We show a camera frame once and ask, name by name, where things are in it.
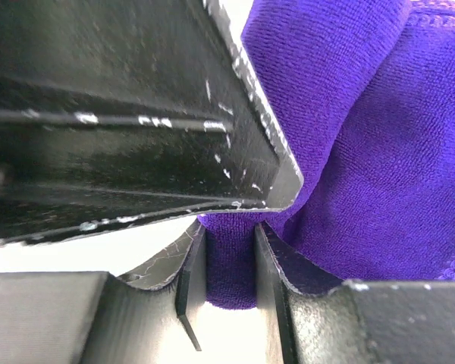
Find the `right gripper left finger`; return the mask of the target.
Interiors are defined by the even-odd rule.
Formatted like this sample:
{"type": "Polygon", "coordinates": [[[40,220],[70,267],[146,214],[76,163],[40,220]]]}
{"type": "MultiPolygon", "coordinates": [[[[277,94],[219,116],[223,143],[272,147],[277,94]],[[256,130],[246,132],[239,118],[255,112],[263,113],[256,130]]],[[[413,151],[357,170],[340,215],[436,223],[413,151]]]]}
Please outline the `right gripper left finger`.
{"type": "Polygon", "coordinates": [[[205,299],[199,222],[119,277],[0,273],[0,363],[186,363],[205,299]]]}

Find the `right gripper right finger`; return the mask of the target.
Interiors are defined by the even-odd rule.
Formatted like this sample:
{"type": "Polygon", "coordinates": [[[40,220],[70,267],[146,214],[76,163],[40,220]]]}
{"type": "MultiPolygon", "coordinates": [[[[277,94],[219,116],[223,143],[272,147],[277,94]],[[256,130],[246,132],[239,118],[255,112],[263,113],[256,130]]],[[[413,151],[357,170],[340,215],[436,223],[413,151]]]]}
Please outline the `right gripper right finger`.
{"type": "Polygon", "coordinates": [[[455,282],[342,281],[267,224],[255,236],[267,362],[455,363],[455,282]]]}

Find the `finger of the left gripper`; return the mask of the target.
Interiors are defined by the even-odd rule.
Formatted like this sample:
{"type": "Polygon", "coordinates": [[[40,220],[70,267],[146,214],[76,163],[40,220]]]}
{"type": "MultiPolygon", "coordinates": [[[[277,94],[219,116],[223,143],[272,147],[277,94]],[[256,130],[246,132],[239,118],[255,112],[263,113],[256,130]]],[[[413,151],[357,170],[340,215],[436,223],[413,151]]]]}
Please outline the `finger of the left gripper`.
{"type": "Polygon", "coordinates": [[[303,176],[225,1],[0,1],[0,244],[281,211],[303,176]]]}

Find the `purple towel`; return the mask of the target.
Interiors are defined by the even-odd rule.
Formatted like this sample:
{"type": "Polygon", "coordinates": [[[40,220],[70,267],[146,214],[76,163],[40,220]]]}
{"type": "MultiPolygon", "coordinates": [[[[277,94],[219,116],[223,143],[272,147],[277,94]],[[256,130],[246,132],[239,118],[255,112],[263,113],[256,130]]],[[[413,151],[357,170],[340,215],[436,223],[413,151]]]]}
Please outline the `purple towel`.
{"type": "Polygon", "coordinates": [[[455,281],[455,1],[256,1],[243,45],[304,184],[201,217],[208,301],[255,305],[261,221],[342,279],[455,281]]]}

